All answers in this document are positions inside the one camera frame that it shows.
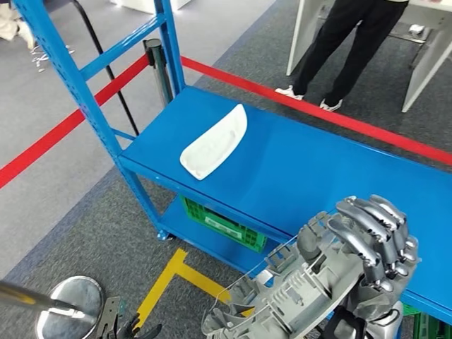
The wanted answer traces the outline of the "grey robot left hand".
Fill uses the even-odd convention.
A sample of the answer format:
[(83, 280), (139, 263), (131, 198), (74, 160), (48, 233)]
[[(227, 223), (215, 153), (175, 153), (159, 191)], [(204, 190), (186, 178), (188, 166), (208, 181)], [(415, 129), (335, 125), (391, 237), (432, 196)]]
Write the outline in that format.
[(125, 323), (124, 326), (117, 330), (115, 334), (116, 339), (154, 339), (161, 330), (162, 324), (159, 323), (152, 327), (149, 331), (140, 334), (140, 327), (138, 326), (140, 321), (140, 313), (137, 313), (131, 320)]

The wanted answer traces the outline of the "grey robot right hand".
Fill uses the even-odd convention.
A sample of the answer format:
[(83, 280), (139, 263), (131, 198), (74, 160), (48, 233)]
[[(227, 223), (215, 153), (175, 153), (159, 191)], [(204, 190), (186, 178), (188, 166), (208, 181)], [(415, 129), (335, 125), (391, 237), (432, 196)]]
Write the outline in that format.
[(294, 331), (334, 311), (340, 326), (356, 321), (370, 335), (390, 335), (401, 321), (400, 295), (418, 263), (417, 248), (391, 202), (344, 198), (300, 229), (297, 260), (280, 286), (286, 294), (281, 310)]

